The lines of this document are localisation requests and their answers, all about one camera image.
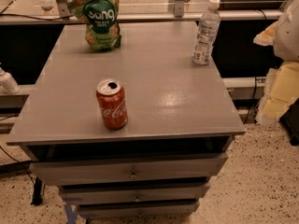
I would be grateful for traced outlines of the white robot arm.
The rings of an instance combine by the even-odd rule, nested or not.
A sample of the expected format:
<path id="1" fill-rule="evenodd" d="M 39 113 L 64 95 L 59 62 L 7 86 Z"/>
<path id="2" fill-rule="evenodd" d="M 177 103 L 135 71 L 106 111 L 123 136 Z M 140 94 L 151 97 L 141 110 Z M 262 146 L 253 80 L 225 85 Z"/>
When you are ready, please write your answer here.
<path id="1" fill-rule="evenodd" d="M 299 98 L 299 0 L 293 0 L 278 21 L 253 39 L 260 46 L 272 46 L 283 60 L 278 70 L 270 69 L 258 106 L 256 121 L 270 125 L 278 121 Z"/>

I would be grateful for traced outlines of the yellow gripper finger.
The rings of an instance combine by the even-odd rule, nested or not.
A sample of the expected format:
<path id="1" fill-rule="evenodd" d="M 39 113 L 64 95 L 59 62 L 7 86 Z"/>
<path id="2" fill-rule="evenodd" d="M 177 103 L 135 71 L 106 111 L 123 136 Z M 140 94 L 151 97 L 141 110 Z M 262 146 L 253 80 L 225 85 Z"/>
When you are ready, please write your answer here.
<path id="1" fill-rule="evenodd" d="M 299 98 L 299 62 L 284 62 L 266 76 L 263 98 L 255 120 L 260 125 L 277 122 Z"/>
<path id="2" fill-rule="evenodd" d="M 273 22 L 271 25 L 269 25 L 265 30 L 257 34 L 253 42 L 260 46 L 272 46 L 274 43 L 274 36 L 275 31 L 277 28 L 277 22 Z"/>

